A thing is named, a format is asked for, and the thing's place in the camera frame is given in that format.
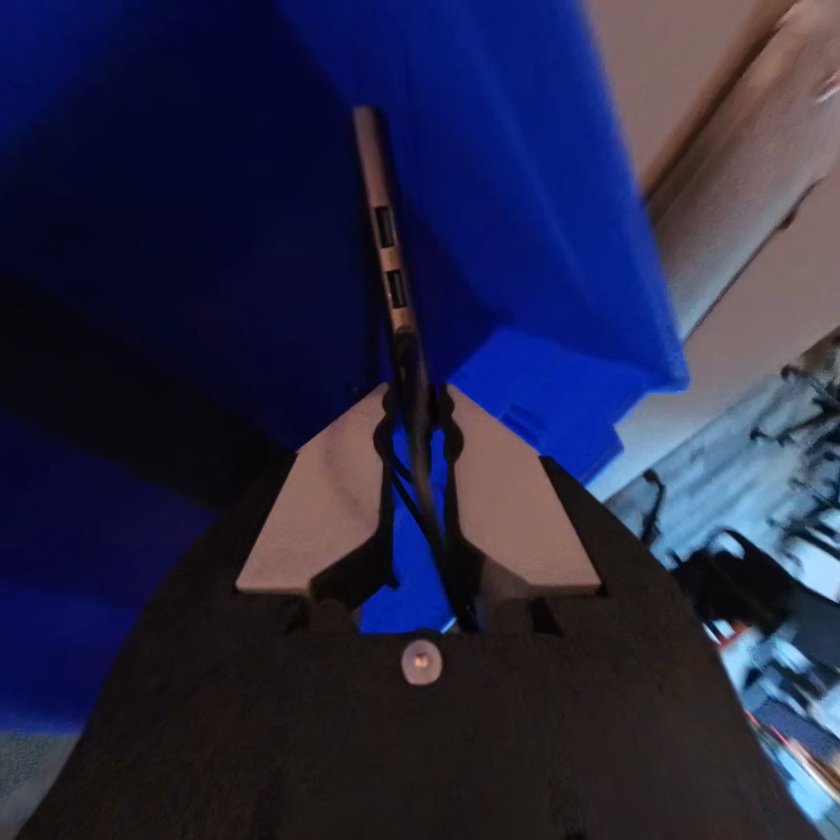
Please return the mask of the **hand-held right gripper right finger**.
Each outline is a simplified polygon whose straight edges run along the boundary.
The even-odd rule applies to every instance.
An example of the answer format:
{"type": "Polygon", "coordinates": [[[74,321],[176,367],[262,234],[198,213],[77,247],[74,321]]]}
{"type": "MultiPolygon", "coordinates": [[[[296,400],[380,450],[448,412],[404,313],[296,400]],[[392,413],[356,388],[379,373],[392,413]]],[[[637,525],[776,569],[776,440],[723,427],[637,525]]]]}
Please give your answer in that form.
{"type": "Polygon", "coordinates": [[[439,405],[446,529],[469,600],[596,593],[602,581],[540,453],[454,385],[439,405]]]}

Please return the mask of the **dark grey usb hub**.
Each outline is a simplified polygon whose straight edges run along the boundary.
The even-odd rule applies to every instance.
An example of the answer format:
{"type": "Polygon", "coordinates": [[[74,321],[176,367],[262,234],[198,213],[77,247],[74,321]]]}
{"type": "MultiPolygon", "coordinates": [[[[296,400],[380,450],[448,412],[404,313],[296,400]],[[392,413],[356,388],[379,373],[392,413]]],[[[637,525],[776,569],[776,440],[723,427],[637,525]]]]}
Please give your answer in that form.
{"type": "Polygon", "coordinates": [[[437,388],[429,379],[410,272],[396,222],[395,189],[378,112],[352,112],[353,136],[369,220],[377,286],[384,303],[397,409],[406,436],[414,508],[449,600],[454,598],[447,543],[434,502],[432,442],[438,427],[437,388]]]}

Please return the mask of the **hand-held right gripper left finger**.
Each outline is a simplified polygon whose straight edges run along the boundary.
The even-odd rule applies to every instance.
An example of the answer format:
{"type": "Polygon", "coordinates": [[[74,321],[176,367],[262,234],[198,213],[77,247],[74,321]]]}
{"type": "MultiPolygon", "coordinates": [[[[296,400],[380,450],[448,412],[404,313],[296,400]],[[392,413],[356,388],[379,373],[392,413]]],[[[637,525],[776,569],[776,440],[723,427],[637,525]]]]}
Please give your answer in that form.
{"type": "Polygon", "coordinates": [[[235,586],[360,607],[395,585],[394,398],[380,384],[298,450],[235,586]]]}

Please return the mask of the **translucent plastic bin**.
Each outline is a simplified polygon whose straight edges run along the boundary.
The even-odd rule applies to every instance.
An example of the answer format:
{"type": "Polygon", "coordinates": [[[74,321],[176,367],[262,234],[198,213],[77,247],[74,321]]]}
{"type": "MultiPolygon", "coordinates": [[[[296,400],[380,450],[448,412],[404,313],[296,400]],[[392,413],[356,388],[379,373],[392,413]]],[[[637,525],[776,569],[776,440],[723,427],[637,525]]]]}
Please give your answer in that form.
{"type": "MultiPolygon", "coordinates": [[[[390,374],[363,105],[435,382],[582,481],[687,385],[578,2],[2,2],[1,23],[2,270],[280,446],[390,374]]],[[[221,510],[2,408],[2,732],[83,727],[221,510]]]]}

